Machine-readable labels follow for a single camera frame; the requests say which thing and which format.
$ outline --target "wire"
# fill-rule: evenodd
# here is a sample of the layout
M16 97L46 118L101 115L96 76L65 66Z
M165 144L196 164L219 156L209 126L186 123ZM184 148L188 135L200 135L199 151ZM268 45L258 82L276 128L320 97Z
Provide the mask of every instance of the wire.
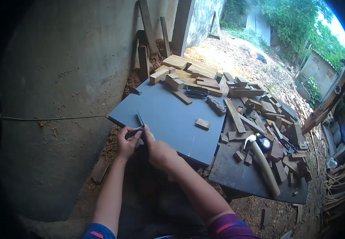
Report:
M27 122L27 121L52 121L52 120L65 120L65 119L85 119L85 118L96 118L96 117L105 117L103 116L83 116L83 117L70 117L70 118L53 118L53 119L20 119L20 118L13 118L13 117L1 117L3 120L7 121L19 121L19 122Z

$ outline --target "concrete wall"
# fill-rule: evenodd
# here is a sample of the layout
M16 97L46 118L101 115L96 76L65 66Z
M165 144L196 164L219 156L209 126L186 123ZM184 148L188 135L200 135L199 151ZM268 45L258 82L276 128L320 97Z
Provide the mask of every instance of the concrete wall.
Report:
M207 38L214 11L220 15L225 0L196 0L191 18L186 47L199 45Z
M316 80L317 86L320 90L318 98L321 100L328 92L328 88L332 81L338 77L338 74L327 61L325 61L319 54L312 51L308 60L304 64L304 67L301 69L298 80L304 81L305 79L309 79L309 77L314 77Z
M148 0L172 37L177 1ZM15 30L0 65L3 115L105 115L122 98L136 32L136 0L39 0ZM66 220L98 160L112 123L105 118L4 122L0 175L12 208L39 221Z

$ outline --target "hammer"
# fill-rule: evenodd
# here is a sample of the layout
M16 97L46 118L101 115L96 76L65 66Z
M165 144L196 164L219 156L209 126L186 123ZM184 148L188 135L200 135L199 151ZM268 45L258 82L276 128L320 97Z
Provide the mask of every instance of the hammer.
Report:
M272 170L268 164L267 159L265 158L262 150L260 149L260 147L257 145L256 142L256 137L259 137L260 134L257 133L256 135L251 135L248 138L246 138L246 141L244 143L244 147L243 150L246 148L247 142L250 141L252 144L252 149L255 152L255 156L257 158L257 161L259 162L259 165L268 181L269 187L272 191L272 195L273 197L277 197L278 195L280 195L280 189L276 183L275 177L273 176Z

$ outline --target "dirt ground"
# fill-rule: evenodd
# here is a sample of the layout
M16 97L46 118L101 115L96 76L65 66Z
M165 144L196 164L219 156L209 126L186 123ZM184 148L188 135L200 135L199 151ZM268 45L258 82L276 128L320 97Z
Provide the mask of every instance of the dirt ground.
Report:
M252 83L258 83L265 89L269 89L276 97L283 102L291 104L292 97L299 97L295 91L293 72L289 72L285 67L279 64L277 57L265 56L267 64L257 60L256 47L242 39L235 39L227 32L222 31L222 40L207 38L199 46L191 47L186 50L185 57L203 62L219 69L220 73L229 72L233 76L243 76ZM159 67L160 62L152 62L151 70ZM128 95L129 87L137 87L140 80L136 70L128 78L123 98ZM307 109L302 107L301 114L307 117ZM109 168L116 155L116 138L121 128L114 125L111 129L108 142L100 155ZM313 180L309 183L307 204L303 207L302 222L296 223L297 208L290 203L278 202L256 196L234 199L230 203L231 208L239 215L256 233L262 238L280 238L286 232L292 230L293 238L316 238L321 227L321 208L325 198L325 171L326 158L325 139L320 130L316 127L314 132L314 143L309 134L306 135L306 141L310 150L308 151L308 162L310 165ZM208 181L208 170L200 169L198 173ZM217 191L222 194L220 186L209 182ZM90 178L86 180L80 190L76 205L69 218L65 222L35 222L22 218L23 223L33 232L44 238L78 238L85 231L92 220L95 201L98 197L101 186L96 185ZM272 208L270 223L262 229L261 214L264 208Z

